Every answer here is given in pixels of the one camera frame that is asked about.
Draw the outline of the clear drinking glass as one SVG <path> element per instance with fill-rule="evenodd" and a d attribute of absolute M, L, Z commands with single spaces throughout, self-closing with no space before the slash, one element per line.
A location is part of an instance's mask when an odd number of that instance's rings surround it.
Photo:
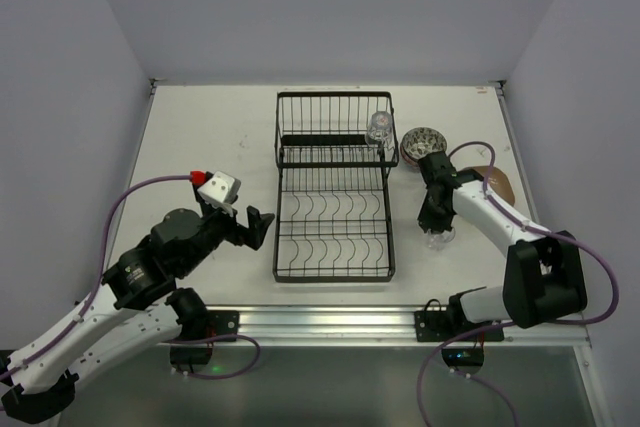
<path fill-rule="evenodd" d="M 435 251 L 441 251 L 446 248 L 456 237 L 456 229 L 452 227 L 450 230 L 436 232 L 428 230 L 426 233 L 427 246 Z"/>
<path fill-rule="evenodd" d="M 368 145 L 382 147 L 391 139 L 392 131 L 392 115 L 386 111 L 376 111 L 367 124 L 365 141 Z"/>

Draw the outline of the brown textured bowl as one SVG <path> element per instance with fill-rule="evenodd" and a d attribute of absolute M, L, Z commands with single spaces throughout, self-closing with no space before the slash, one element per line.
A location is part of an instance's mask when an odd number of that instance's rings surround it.
<path fill-rule="evenodd" d="M 474 190 L 478 193 L 482 193 L 481 184 L 483 178 L 489 173 L 488 187 L 492 190 L 492 194 L 500 197 L 510 206 L 515 205 L 516 197 L 511 182 L 500 168 L 494 167 L 492 170 L 489 170 L 488 165 L 469 166 L 464 168 L 462 172 L 470 174 L 473 180 L 479 182 L 479 184 L 474 187 Z"/>

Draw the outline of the black floral patterned bowl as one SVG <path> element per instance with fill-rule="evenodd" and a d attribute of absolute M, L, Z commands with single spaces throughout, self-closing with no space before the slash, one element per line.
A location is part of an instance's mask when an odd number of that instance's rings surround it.
<path fill-rule="evenodd" d="M 445 136 L 429 127 L 416 127 L 409 130 L 403 136 L 401 145 L 404 152 L 415 160 L 434 152 L 446 151 L 448 147 Z"/>

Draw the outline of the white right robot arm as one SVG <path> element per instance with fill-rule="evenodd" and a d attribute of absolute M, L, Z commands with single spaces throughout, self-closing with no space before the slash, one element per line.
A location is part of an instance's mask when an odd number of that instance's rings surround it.
<path fill-rule="evenodd" d="M 434 324 L 459 334 L 495 321 L 530 328 L 576 314 L 587 306 L 579 249 L 568 233 L 543 229 L 496 198 L 473 169 L 458 171 L 440 151 L 418 161 L 426 195 L 417 221 L 424 233 L 443 237 L 460 217 L 504 256 L 503 282 L 449 297 Z"/>

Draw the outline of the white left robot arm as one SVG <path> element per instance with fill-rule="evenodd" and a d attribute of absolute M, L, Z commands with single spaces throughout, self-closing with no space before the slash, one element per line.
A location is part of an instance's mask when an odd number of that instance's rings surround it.
<path fill-rule="evenodd" d="M 1 411 L 40 424 L 65 410 L 77 388 L 101 370 L 160 343 L 213 344 L 229 340 L 211 326 L 208 309 L 192 288 L 177 283 L 222 243 L 259 249 L 275 216 L 247 208 L 237 212 L 202 189 L 201 210 L 175 209 L 124 252 L 91 291 L 41 337 L 1 354 L 8 390 Z"/>

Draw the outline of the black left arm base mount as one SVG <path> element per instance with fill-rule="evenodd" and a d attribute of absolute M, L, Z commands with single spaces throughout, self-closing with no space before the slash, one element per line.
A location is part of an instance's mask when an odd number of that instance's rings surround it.
<path fill-rule="evenodd" d="M 222 337 L 214 343 L 169 344 L 169 363 L 177 371 L 200 373 L 212 360 L 214 348 L 219 344 L 235 342 L 240 313 L 237 310 L 208 310 L 205 317 L 190 320 L 181 328 L 178 341 L 195 341 L 211 337 Z"/>

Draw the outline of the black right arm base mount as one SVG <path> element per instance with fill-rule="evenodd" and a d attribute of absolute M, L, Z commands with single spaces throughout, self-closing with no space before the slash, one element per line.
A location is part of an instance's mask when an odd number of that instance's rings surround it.
<path fill-rule="evenodd" d="M 437 299 L 429 300 L 424 307 L 414 312 L 414 331 L 418 342 L 442 343 L 474 329 L 492 325 L 483 321 L 474 323 L 464 316 L 458 296 L 452 296 L 447 305 Z M 451 347 L 442 349 L 441 356 L 445 364 L 454 370 L 476 373 L 484 365 L 485 346 L 505 340 L 502 328 L 490 332 L 481 332 L 474 337 L 466 337 L 470 347 Z"/>

